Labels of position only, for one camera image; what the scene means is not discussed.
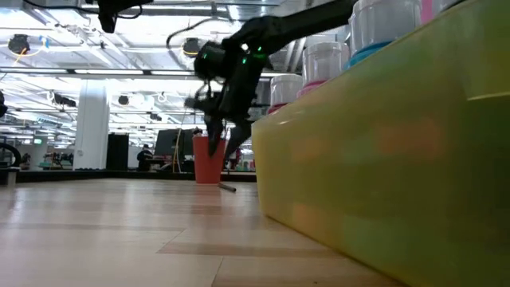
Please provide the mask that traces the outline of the black background screen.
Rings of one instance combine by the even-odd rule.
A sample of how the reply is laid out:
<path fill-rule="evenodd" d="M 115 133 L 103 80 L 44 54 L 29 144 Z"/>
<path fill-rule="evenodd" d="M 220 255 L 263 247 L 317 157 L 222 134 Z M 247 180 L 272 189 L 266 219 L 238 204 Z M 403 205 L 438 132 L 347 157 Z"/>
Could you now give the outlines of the black background screen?
<path fill-rule="evenodd" d="M 160 130 L 157 136 L 154 155 L 173 155 L 178 148 L 178 156 L 193 155 L 192 129 Z"/>

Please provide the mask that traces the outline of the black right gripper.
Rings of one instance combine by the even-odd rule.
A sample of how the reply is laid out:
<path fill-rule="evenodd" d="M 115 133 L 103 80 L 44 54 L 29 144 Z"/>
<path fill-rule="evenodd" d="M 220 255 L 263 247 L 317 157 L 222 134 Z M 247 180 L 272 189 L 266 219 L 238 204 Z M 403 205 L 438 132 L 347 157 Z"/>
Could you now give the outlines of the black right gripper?
<path fill-rule="evenodd" d="M 206 79 L 184 105 L 204 113 L 208 137 L 208 155 L 212 157 L 218 149 L 224 130 L 223 120 L 234 123 L 226 144 L 224 160 L 235 152 L 252 135 L 252 121 L 248 111 L 257 98 L 259 78 L 248 80 L 233 79 L 218 81 Z"/>

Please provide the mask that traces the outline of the black background cabinet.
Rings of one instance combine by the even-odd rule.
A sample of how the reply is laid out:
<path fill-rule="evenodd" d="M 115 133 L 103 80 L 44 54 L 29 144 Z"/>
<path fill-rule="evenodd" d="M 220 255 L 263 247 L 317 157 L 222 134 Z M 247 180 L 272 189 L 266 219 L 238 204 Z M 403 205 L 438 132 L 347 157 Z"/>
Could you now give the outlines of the black background cabinet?
<path fill-rule="evenodd" d="M 128 169 L 128 151 L 128 135 L 109 134 L 106 169 L 109 171 L 126 171 Z"/>

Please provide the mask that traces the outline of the person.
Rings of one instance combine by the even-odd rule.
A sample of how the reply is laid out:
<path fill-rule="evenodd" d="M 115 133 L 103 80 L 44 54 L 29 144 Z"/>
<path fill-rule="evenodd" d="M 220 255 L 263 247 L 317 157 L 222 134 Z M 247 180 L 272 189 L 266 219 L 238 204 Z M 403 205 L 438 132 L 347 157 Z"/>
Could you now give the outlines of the person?
<path fill-rule="evenodd" d="M 137 171 L 149 171 L 153 154 L 147 144 L 143 145 L 142 150 L 136 156 L 138 160 Z"/>

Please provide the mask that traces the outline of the large pink paint bottle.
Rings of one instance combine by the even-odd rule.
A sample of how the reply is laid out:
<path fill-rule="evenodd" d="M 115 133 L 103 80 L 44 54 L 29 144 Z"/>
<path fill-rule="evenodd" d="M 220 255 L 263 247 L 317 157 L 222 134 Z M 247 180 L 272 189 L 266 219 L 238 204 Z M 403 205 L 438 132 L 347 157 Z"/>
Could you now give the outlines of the large pink paint bottle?
<path fill-rule="evenodd" d="M 430 22 L 434 18 L 434 0 L 421 1 L 421 20 L 422 24 Z"/>

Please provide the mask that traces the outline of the orange-red plastic cup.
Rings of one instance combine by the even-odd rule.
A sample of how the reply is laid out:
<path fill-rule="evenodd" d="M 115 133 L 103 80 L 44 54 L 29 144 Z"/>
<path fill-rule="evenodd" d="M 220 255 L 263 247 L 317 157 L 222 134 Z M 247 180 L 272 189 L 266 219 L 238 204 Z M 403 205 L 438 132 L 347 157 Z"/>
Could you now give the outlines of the orange-red plastic cup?
<path fill-rule="evenodd" d="M 193 138 L 194 173 L 198 184 L 218 184 L 224 165 L 226 141 L 220 140 L 216 152 L 209 156 L 208 138 L 195 136 Z"/>

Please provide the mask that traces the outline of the white building column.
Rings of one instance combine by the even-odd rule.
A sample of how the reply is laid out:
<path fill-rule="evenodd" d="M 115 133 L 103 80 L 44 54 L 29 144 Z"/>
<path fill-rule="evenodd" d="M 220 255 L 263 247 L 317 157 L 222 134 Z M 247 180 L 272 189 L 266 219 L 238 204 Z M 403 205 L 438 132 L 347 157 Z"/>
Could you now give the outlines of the white building column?
<path fill-rule="evenodd" d="M 106 80 L 82 80 L 78 102 L 73 169 L 104 169 L 111 96 Z"/>

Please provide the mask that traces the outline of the yellow translucent plastic bin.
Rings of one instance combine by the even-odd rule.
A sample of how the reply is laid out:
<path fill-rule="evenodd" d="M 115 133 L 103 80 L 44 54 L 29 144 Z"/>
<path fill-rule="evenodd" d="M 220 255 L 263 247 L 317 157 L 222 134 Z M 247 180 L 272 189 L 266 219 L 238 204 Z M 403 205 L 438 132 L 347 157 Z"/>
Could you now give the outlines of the yellow translucent plastic bin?
<path fill-rule="evenodd" d="M 278 222 L 408 285 L 510 287 L 510 0 L 464 0 L 252 143 Z"/>

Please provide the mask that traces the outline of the long ceiling light bar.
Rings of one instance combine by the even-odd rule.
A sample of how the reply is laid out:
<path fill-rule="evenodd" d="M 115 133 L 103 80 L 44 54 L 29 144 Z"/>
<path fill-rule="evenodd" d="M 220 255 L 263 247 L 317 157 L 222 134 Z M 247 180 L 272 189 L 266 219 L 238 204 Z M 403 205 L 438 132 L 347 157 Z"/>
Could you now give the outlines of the long ceiling light bar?
<path fill-rule="evenodd" d="M 25 75 L 29 77 L 65 77 L 79 79 L 150 79 L 196 81 L 193 71 L 150 69 L 55 69 L 0 67 L 0 81 L 6 77 Z"/>

